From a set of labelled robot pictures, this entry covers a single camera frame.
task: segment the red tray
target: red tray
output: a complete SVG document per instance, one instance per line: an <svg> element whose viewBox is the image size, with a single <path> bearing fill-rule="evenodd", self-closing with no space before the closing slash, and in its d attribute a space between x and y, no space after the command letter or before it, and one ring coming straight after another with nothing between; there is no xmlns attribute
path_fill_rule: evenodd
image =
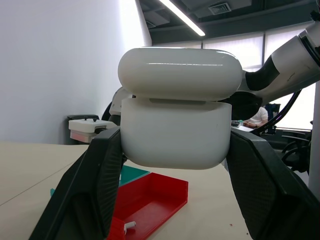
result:
<svg viewBox="0 0 320 240"><path fill-rule="evenodd" d="M188 202L188 182L150 173L119 187L107 240L145 240ZM136 222L124 234L124 224Z"/></svg>

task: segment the ceiling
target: ceiling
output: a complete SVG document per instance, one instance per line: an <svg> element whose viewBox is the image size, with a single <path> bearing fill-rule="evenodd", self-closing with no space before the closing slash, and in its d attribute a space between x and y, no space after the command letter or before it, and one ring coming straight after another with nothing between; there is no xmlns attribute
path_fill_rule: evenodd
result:
<svg viewBox="0 0 320 240"><path fill-rule="evenodd" d="M316 0L171 0L205 32L205 36L200 37L159 0L139 1L153 44L203 40L305 23L311 20L310 12L317 9Z"/></svg>

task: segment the desk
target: desk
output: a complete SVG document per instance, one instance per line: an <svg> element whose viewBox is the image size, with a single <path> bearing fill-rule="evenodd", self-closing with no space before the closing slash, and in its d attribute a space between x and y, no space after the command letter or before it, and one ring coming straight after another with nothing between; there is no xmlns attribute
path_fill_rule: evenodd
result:
<svg viewBox="0 0 320 240"><path fill-rule="evenodd" d="M245 132L251 132L251 131L253 130L253 129L250 128L250 127L241 126L241 125L239 125L238 127L233 126L232 128L239 129L239 130L245 131Z"/></svg>
<svg viewBox="0 0 320 240"><path fill-rule="evenodd" d="M50 200L50 189L87 145L0 142L0 240L27 240ZM188 203L150 240L250 240L222 165L207 170L126 165L189 182Z"/></svg>

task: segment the fluorescent light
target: fluorescent light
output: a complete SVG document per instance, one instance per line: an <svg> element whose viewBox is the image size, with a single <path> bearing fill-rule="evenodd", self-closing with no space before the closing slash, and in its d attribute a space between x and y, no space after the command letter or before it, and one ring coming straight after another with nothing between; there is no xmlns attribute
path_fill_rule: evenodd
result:
<svg viewBox="0 0 320 240"><path fill-rule="evenodd" d="M195 31L198 35L204 36L206 35L193 21L190 20L179 8L177 8L171 1L169 0L159 0L162 2L168 9L170 9L175 15L177 15L182 21L184 21L193 31Z"/></svg>

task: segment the window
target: window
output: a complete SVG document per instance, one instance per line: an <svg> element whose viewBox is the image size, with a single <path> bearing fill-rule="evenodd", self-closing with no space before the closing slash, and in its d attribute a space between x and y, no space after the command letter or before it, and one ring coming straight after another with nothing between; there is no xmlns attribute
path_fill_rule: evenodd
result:
<svg viewBox="0 0 320 240"><path fill-rule="evenodd" d="M166 44L155 45L154 47L201 49L201 41L166 43Z"/></svg>
<svg viewBox="0 0 320 240"><path fill-rule="evenodd" d="M263 33L231 36L203 41L204 49L227 51L236 58L244 70L253 72L262 66Z"/></svg>
<svg viewBox="0 0 320 240"><path fill-rule="evenodd" d="M304 23L265 32L264 61L283 44L300 34L310 24Z"/></svg>
<svg viewBox="0 0 320 240"><path fill-rule="evenodd" d="M278 128L311 130L312 125L310 124L310 121L314 119L315 92L315 83L302 89L300 95L296 99L290 111L281 121L276 124L276 126ZM292 94L283 96L277 100L272 101L271 103L281 104L281 111L286 106L291 96Z"/></svg>

